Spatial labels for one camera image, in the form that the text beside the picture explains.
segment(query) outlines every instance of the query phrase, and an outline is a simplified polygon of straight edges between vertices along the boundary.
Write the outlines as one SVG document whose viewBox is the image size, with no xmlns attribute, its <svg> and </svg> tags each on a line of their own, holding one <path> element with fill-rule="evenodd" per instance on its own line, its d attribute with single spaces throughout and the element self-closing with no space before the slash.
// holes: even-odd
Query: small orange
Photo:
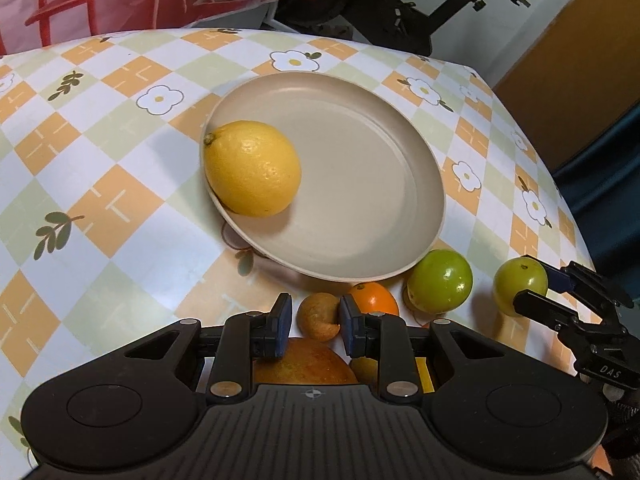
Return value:
<svg viewBox="0 0 640 480">
<path fill-rule="evenodd" d="M 351 287 L 349 294 L 353 296 L 353 300 L 363 314 L 385 312 L 395 316 L 400 315 L 396 298 L 379 283 L 359 283 Z"/>
</svg>

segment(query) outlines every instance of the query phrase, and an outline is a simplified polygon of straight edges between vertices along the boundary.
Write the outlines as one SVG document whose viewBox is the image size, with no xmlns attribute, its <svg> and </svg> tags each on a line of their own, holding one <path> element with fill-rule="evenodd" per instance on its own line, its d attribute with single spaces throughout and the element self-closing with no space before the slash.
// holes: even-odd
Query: checkered tablecloth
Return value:
<svg viewBox="0 0 640 480">
<path fill-rule="evenodd" d="M 0 60 L 0 479 L 30 467 L 20 408 L 43 381 L 181 317 L 221 324 L 268 310 L 281 291 L 297 305 L 311 290 L 345 290 L 228 244 L 233 234 L 223 233 L 198 171 L 212 106 L 277 70 L 347 79 L 408 117 L 442 168 L 447 209 L 436 246 L 464 254 L 474 273 L 470 298 L 449 317 L 570 366 L 551 331 L 505 319 L 490 297 L 498 266 L 519 254 L 591 263 L 546 167 L 473 70 L 258 30 L 72 41 Z M 400 298 L 401 282 L 385 285 Z"/>
</svg>

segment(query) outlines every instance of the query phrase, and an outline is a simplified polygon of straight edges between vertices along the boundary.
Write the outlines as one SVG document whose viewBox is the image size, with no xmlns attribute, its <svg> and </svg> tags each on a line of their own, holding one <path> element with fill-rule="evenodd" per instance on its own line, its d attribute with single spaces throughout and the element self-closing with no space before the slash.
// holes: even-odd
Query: white wall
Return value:
<svg viewBox="0 0 640 480">
<path fill-rule="evenodd" d="M 413 1 L 429 14 L 444 0 Z M 475 12 L 471 4 L 434 33 L 433 57 L 475 68 L 495 85 L 535 42 L 569 0 L 528 0 L 516 6 L 509 0 L 484 0 Z"/>
</svg>

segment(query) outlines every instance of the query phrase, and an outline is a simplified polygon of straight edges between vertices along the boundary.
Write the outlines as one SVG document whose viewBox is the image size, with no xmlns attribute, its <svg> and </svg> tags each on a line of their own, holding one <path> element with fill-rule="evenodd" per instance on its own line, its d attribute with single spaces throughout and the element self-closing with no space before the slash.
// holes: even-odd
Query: plate rim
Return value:
<svg viewBox="0 0 640 480">
<path fill-rule="evenodd" d="M 407 264 L 407 265 L 405 265 L 404 267 L 401 267 L 398 270 L 394 270 L 394 271 L 388 272 L 386 274 L 380 274 L 378 276 L 367 276 L 366 278 L 353 278 L 353 277 L 344 278 L 344 277 L 340 277 L 340 276 L 330 276 L 328 274 L 322 274 L 321 272 L 315 272 L 315 271 L 309 270 L 309 269 L 303 269 L 302 267 L 299 267 L 299 266 L 297 266 L 295 264 L 287 262 L 286 260 L 283 260 L 282 258 L 279 258 L 278 256 L 276 256 L 273 253 L 271 253 L 271 251 L 268 251 L 267 249 L 262 247 L 260 244 L 256 243 L 231 218 L 231 216 L 228 213 L 228 209 L 226 208 L 226 206 L 222 202 L 220 202 L 220 199 L 218 198 L 216 193 L 213 191 L 213 188 L 211 187 L 211 184 L 209 183 L 209 179 L 207 178 L 206 172 L 204 170 L 204 137 L 207 134 L 207 126 L 209 125 L 209 121 L 211 120 L 211 118 L 215 114 L 215 112 L 218 109 L 218 107 L 223 103 L 225 98 L 229 96 L 229 94 L 231 94 L 235 90 L 237 90 L 237 89 L 239 89 L 239 88 L 241 88 L 241 87 L 243 87 L 245 85 L 248 85 L 248 84 L 250 84 L 250 83 L 252 83 L 252 82 L 254 82 L 254 81 L 258 80 L 258 79 L 273 78 L 275 76 L 283 76 L 283 75 L 289 75 L 290 76 L 293 73 L 313 74 L 315 76 L 322 76 L 322 77 L 329 78 L 329 79 L 337 79 L 337 80 L 343 81 L 345 83 L 357 86 L 357 87 L 365 90 L 369 94 L 372 94 L 373 97 L 375 97 L 376 99 L 379 99 L 379 100 L 385 102 L 390 107 L 392 107 L 393 110 L 396 111 L 396 113 L 400 114 L 406 121 L 408 121 L 408 123 L 415 130 L 415 132 L 418 134 L 418 136 L 422 139 L 422 142 L 425 143 L 427 149 L 429 150 L 429 152 L 431 153 L 431 156 L 433 157 L 434 162 L 436 163 L 436 165 L 438 167 L 438 175 L 440 177 L 440 185 L 441 185 L 441 188 L 442 188 L 442 203 L 443 203 L 442 218 L 440 218 L 440 224 L 439 224 L 438 230 L 436 231 L 436 234 L 435 234 L 435 236 L 433 238 L 433 242 L 431 242 L 431 244 L 429 244 L 428 247 L 425 248 L 425 250 L 423 252 L 421 252 L 420 255 L 414 261 L 412 261 L 410 264 Z M 204 126 L 202 127 L 202 131 L 200 133 L 200 142 L 198 144 L 198 153 L 200 155 L 200 174 L 202 175 L 202 177 L 204 179 L 204 182 L 206 184 L 206 188 L 207 188 L 207 192 L 209 193 L 209 197 L 211 198 L 212 202 L 216 206 L 216 209 L 218 210 L 218 212 L 222 215 L 222 218 L 231 226 L 231 228 L 244 241 L 246 241 L 249 245 L 251 245 L 251 247 L 254 249 L 254 252 L 257 251 L 258 256 L 267 257 L 268 259 L 273 260 L 274 262 L 277 262 L 277 263 L 281 264 L 284 267 L 287 267 L 287 269 L 295 270 L 296 272 L 304 274 L 305 276 L 311 276 L 312 278 L 318 278 L 320 280 L 325 280 L 325 281 L 328 281 L 328 282 L 338 282 L 338 283 L 380 282 L 382 280 L 387 280 L 389 278 L 392 278 L 392 277 L 398 276 L 398 275 L 400 275 L 400 274 L 402 274 L 404 272 L 407 272 L 409 269 L 411 269 L 412 267 L 417 265 L 418 262 L 420 262 L 420 260 L 423 259 L 427 255 L 427 253 L 431 250 L 431 248 L 436 243 L 436 241 L 440 238 L 440 234 L 442 232 L 442 227 L 444 225 L 444 221 L 445 221 L 445 217 L 446 217 L 446 211 L 447 211 L 447 193 L 445 191 L 444 181 L 442 179 L 442 169 L 440 168 L 440 164 L 438 163 L 438 159 L 436 158 L 435 154 L 433 153 L 433 150 L 431 149 L 431 146 L 426 141 L 426 139 L 424 139 L 424 137 L 422 136 L 420 131 L 418 131 L 418 129 L 411 122 L 411 119 L 409 119 L 406 115 L 404 115 L 398 108 L 396 108 L 393 104 L 391 104 L 386 99 L 380 97 L 375 92 L 372 92 L 368 88 L 366 88 L 366 87 L 364 87 L 362 85 L 359 85 L 357 83 L 354 83 L 353 81 L 350 81 L 348 79 L 345 79 L 345 78 L 342 78 L 342 77 L 339 77 L 339 76 L 335 76 L 335 75 L 332 75 L 332 74 L 325 74 L 325 73 L 322 73 L 322 72 L 308 72 L 308 71 L 305 71 L 305 70 L 289 70 L 289 71 L 286 71 L 286 72 L 275 72 L 275 73 L 271 73 L 271 74 L 257 75 L 256 77 L 252 77 L 251 79 L 244 80 L 239 85 L 236 85 L 233 88 L 229 89 L 223 96 L 220 96 L 220 99 L 218 100 L 218 102 L 213 106 L 213 108 L 211 109 L 210 113 L 207 115 L 207 119 L 206 119 L 206 121 L 204 123 Z"/>
</svg>

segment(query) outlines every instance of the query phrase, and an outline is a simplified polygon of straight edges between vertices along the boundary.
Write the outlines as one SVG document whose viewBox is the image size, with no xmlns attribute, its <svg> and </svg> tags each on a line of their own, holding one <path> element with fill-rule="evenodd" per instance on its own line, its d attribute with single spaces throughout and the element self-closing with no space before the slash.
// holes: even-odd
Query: ridged black surface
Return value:
<svg viewBox="0 0 640 480">
<path fill-rule="evenodd" d="M 44 465 L 28 479 L 92 477 Z M 418 410 L 380 402 L 366 386 L 311 389 L 269 384 L 260 386 L 251 399 L 241 404 L 210 408 L 188 439 L 166 456 L 135 469 L 95 477 L 102 480 L 595 478 L 583 465 L 538 476 L 483 469 L 447 449 L 425 425 Z"/>
</svg>

